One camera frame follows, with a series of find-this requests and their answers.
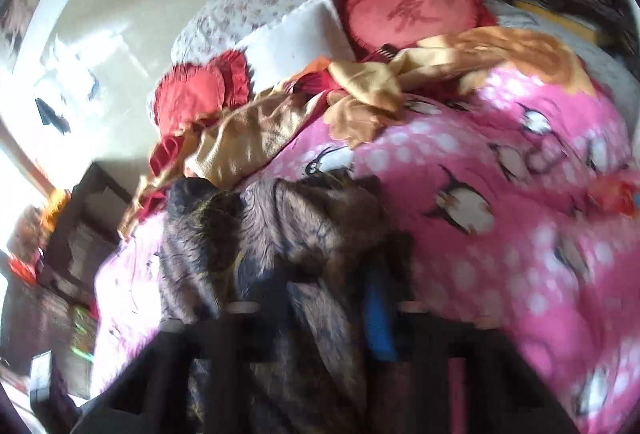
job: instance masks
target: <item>pink fabric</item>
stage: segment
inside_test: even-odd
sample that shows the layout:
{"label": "pink fabric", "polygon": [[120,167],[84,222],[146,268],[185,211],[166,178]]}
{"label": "pink fabric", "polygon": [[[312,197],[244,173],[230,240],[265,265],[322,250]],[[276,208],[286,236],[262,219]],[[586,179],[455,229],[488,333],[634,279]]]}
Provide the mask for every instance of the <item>pink fabric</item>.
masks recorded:
{"label": "pink fabric", "polygon": [[585,197],[630,153],[612,103],[496,68],[466,103],[406,107],[405,125],[354,151],[318,120],[246,183],[377,175],[429,309],[494,319],[582,432],[615,432],[640,396],[640,224]]}
{"label": "pink fabric", "polygon": [[148,344],[160,325],[158,257],[165,213],[136,228],[95,276],[100,324],[90,394],[103,392]]}

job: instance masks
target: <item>heart-shaped pillow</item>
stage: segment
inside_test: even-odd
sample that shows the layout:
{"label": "heart-shaped pillow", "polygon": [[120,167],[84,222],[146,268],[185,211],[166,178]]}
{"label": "heart-shaped pillow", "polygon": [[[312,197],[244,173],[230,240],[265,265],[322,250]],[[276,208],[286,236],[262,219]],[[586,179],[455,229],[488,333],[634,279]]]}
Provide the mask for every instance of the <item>heart-shaped pillow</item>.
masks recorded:
{"label": "heart-shaped pillow", "polygon": [[481,0],[347,0],[346,28],[367,52],[384,44],[405,48],[428,36],[495,24]]}

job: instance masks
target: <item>white polka dot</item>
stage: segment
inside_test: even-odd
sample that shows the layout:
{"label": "white polka dot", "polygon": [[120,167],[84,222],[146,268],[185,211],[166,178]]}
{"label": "white polka dot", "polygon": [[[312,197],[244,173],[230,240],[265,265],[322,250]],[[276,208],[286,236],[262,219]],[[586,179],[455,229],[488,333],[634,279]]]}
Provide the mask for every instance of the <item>white polka dot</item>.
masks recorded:
{"label": "white polka dot", "polygon": [[315,150],[309,150],[309,152],[307,152],[304,156],[302,156],[302,161],[309,162],[315,157],[316,157],[316,151]]}
{"label": "white polka dot", "polygon": [[575,169],[574,166],[570,162],[564,162],[562,165],[562,170],[564,171],[564,176],[566,180],[570,183],[575,183]]}
{"label": "white polka dot", "polygon": [[619,374],[616,378],[616,383],[613,386],[613,394],[620,395],[622,394],[626,387],[629,385],[629,375],[626,372]]}
{"label": "white polka dot", "polygon": [[546,299],[540,293],[534,293],[529,298],[529,309],[537,317],[544,314],[548,304]]}
{"label": "white polka dot", "polygon": [[545,263],[545,267],[551,272],[555,273],[560,269],[560,263],[556,254],[548,249],[543,250],[542,260]]}
{"label": "white polka dot", "polygon": [[499,74],[492,72],[489,78],[486,79],[486,83],[488,85],[493,85],[494,87],[500,87],[502,85],[502,78]]}
{"label": "white polka dot", "polygon": [[408,139],[409,139],[409,136],[407,136],[404,132],[398,132],[396,134],[391,134],[391,136],[389,136],[389,141],[391,141],[391,143],[393,143],[394,145],[401,145]]}
{"label": "white polka dot", "polygon": [[466,260],[458,261],[453,266],[453,280],[456,288],[466,291],[476,284],[476,268]]}
{"label": "white polka dot", "polygon": [[458,140],[449,134],[434,136],[433,140],[446,152],[453,152],[458,149]]}
{"label": "white polka dot", "polygon": [[407,147],[400,147],[396,150],[396,158],[400,160],[402,163],[408,163],[411,161],[411,150]]}
{"label": "white polka dot", "polygon": [[416,134],[429,134],[433,130],[431,125],[421,120],[411,122],[409,128]]}
{"label": "white polka dot", "polygon": [[640,347],[636,346],[629,351],[629,359],[640,368]]}
{"label": "white polka dot", "polygon": [[365,162],[373,172],[384,172],[389,166],[389,154],[386,152],[386,150],[373,150],[367,156]]}
{"label": "white polka dot", "polygon": [[593,248],[593,251],[596,255],[596,259],[603,264],[611,264],[613,261],[613,252],[611,251],[611,247],[606,242],[599,242]]}
{"label": "white polka dot", "polygon": [[533,244],[536,246],[549,245],[554,238],[554,230],[549,226],[539,226],[536,228],[533,237]]}
{"label": "white polka dot", "polygon": [[524,96],[527,94],[527,90],[523,87],[522,82],[517,78],[510,78],[507,80],[506,87],[516,96]]}
{"label": "white polka dot", "polygon": [[539,284],[540,273],[538,273],[536,270],[531,268],[529,271],[527,271],[527,280],[529,281],[529,284],[531,284],[532,286]]}
{"label": "white polka dot", "polygon": [[507,282],[507,289],[514,297],[520,297],[529,290],[529,285],[522,275],[514,275]]}

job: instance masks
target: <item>red fabric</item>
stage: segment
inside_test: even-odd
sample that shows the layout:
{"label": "red fabric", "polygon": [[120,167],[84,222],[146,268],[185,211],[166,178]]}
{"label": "red fabric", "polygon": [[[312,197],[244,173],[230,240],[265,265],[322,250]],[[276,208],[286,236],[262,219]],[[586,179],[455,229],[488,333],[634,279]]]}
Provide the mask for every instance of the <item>red fabric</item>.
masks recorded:
{"label": "red fabric", "polygon": [[225,51],[206,65],[174,65],[156,88],[154,118],[162,136],[201,116],[247,102],[249,77],[240,51]]}
{"label": "red fabric", "polygon": [[428,36],[496,25],[482,0],[334,0],[362,58],[384,44],[410,47]]}
{"label": "red fabric", "polygon": [[32,265],[22,262],[21,260],[11,257],[9,258],[9,268],[18,277],[25,281],[29,286],[36,285],[36,272]]}
{"label": "red fabric", "polygon": [[149,157],[149,168],[154,177],[158,177],[167,165],[170,165],[178,157],[184,136],[169,134],[160,138],[160,143],[156,145]]}

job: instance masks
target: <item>cartoon penguin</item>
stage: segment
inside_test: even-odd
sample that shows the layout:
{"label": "cartoon penguin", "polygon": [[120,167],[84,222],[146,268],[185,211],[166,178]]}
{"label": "cartoon penguin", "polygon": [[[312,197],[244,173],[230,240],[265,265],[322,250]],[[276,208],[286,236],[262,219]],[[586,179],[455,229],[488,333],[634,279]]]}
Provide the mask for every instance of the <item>cartoon penguin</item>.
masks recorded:
{"label": "cartoon penguin", "polygon": [[574,413],[576,416],[586,416],[601,410],[607,401],[609,389],[609,370],[604,366],[596,369],[587,376],[580,393],[574,397]]}
{"label": "cartoon penguin", "polygon": [[520,152],[514,147],[489,143],[489,148],[494,152],[495,159],[507,181],[524,181],[529,178],[527,163]]}
{"label": "cartoon penguin", "polygon": [[601,174],[609,168],[609,159],[607,158],[607,140],[604,136],[590,138],[587,143],[587,166]]}
{"label": "cartoon penguin", "polygon": [[449,101],[444,102],[444,105],[446,105],[450,109],[458,110],[460,112],[472,112],[473,111],[473,107],[470,104],[468,104],[468,103],[466,103],[464,101],[449,100]]}
{"label": "cartoon penguin", "polygon": [[524,161],[530,174],[540,176],[551,172],[556,165],[567,159],[567,157],[567,153],[564,149],[561,149],[555,157],[550,159],[544,150],[536,147],[525,154]]}
{"label": "cartoon penguin", "polygon": [[538,135],[553,133],[549,119],[542,112],[529,108],[522,103],[518,103],[518,105],[524,109],[524,114],[520,120],[524,130]]}
{"label": "cartoon penguin", "polygon": [[431,103],[426,103],[424,101],[419,101],[417,99],[409,99],[405,101],[404,107],[414,112],[419,112],[420,114],[426,114],[429,116],[436,116],[438,114],[442,114],[442,110],[440,110],[435,105],[432,105]]}
{"label": "cartoon penguin", "polygon": [[449,180],[436,194],[436,208],[423,215],[441,217],[468,235],[491,231],[494,227],[494,215],[487,200],[472,186],[458,181],[448,168],[439,166]]}
{"label": "cartoon penguin", "polygon": [[572,239],[559,235],[554,247],[554,255],[579,281],[589,277],[589,266]]}
{"label": "cartoon penguin", "polygon": [[353,150],[349,147],[327,147],[305,167],[305,175],[316,172],[330,172],[341,168],[350,169],[353,162]]}
{"label": "cartoon penguin", "polygon": [[578,206],[578,202],[573,197],[571,198],[571,201],[571,208],[569,208],[567,215],[569,217],[573,217],[576,221],[585,221],[586,216],[584,210]]}

